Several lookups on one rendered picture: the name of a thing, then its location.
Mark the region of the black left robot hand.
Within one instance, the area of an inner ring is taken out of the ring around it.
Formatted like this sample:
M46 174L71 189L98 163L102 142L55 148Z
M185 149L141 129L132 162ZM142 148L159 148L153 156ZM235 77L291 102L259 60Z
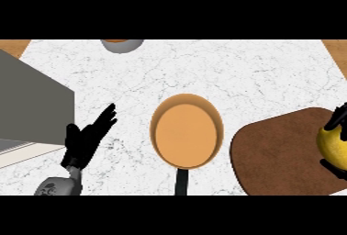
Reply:
M61 162L66 169L74 167L83 170L88 167L101 141L117 123L116 114L116 104L111 103L95 122L83 129L76 124L67 126L67 152Z

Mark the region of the yellow lemon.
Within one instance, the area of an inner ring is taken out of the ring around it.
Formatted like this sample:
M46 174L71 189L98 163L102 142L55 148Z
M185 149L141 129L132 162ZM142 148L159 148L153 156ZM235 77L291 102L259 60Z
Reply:
M333 130L320 129L318 148L322 157L342 170L347 171L347 140L340 139L342 126Z

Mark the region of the large grey appliance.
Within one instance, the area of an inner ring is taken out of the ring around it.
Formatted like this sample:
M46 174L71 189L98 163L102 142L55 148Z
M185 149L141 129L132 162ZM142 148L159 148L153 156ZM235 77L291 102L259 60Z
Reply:
M0 50L0 168L64 148L74 91Z

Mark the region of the brown cutting board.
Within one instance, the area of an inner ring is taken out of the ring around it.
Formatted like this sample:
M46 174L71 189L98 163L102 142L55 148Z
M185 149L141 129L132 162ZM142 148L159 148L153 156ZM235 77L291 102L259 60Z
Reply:
M347 180L321 164L317 145L331 116L331 110L311 107L240 129L231 162L249 195L333 195L347 189Z

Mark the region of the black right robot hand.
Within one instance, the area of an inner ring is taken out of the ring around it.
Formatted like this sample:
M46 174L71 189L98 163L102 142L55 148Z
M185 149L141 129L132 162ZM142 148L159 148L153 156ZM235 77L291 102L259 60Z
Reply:
M347 102L342 107L336 108L336 111L333 113L333 117L322 127L325 130L333 130L337 126L342 126L342 133L340 133L340 139L343 141L347 140ZM322 165L324 167L331 171L331 173L336 175L339 179L345 179L347 181L347 171L337 168L327 159L322 159Z

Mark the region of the grey bowl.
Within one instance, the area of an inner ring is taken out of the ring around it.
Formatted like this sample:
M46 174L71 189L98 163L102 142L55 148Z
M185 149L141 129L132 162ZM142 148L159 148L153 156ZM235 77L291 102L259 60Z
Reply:
M144 43L142 39L129 39L126 41L107 41L102 40L102 44L108 51L113 53L129 53L133 51Z

